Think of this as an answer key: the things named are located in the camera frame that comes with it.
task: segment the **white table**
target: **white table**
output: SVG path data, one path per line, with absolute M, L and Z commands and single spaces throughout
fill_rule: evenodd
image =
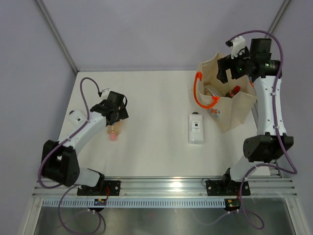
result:
M 106 176 L 173 177 L 221 176 L 243 155 L 243 142 L 256 134 L 250 113 L 243 125 L 222 133 L 192 96 L 195 71 L 80 72 L 74 85 L 61 136 L 74 128 L 71 110 L 86 113 L 79 91 L 84 77 L 93 78 L 100 89 L 124 94 L 129 118 L 117 141 L 104 129 L 78 155 L 80 167 Z M 85 81 L 83 90 L 89 108 L 101 101 L 94 84 Z M 187 117 L 199 112 L 204 117 L 205 143 L 188 143 Z M 254 175 L 270 175 L 267 167 Z

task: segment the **orange bag handle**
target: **orange bag handle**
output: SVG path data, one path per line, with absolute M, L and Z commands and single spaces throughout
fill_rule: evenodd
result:
M 217 102 L 219 101 L 220 97 L 219 96 L 212 96 L 212 104 L 209 104 L 209 105 L 203 105 L 201 104 L 199 101 L 198 101 L 198 98 L 197 98 L 197 95 L 196 95 L 196 85 L 197 85 L 197 80 L 200 79 L 200 81 L 202 81 L 202 73 L 201 72 L 197 72 L 196 73 L 196 76 L 195 76 L 195 82 L 194 82 L 194 98 L 195 98 L 195 101 L 196 103 L 201 107 L 201 108 L 204 108 L 204 109 L 210 109 L 212 108 L 214 105 L 217 104 Z

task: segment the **white bottle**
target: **white bottle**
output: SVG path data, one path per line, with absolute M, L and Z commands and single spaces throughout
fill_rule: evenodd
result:
M 203 117 L 197 112 L 188 116 L 188 142 L 192 144 L 204 143 Z

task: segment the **red bottle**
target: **red bottle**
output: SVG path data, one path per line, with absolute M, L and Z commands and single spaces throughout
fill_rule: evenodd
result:
M 234 97 L 235 94 L 237 94 L 240 91 L 240 86 L 235 86 L 234 89 L 232 89 L 231 91 L 227 92 L 225 97 L 229 97 L 232 98 Z

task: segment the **white wall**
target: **white wall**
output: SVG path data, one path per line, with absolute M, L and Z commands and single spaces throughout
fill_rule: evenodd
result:
M 126 71 L 196 69 L 236 33 L 267 30 L 282 0 L 44 2 L 80 71 Z
M 15 235 L 74 74 L 32 0 L 1 0 L 0 32 L 0 234 Z
M 275 35 L 285 58 L 281 88 L 284 124 L 287 134 L 294 137 L 294 146 L 288 152 L 299 171 L 292 179 L 313 233 L 312 9 L 312 0 L 292 1 Z M 277 47 L 272 52 L 278 58 Z M 284 157 L 279 163 L 290 168 Z

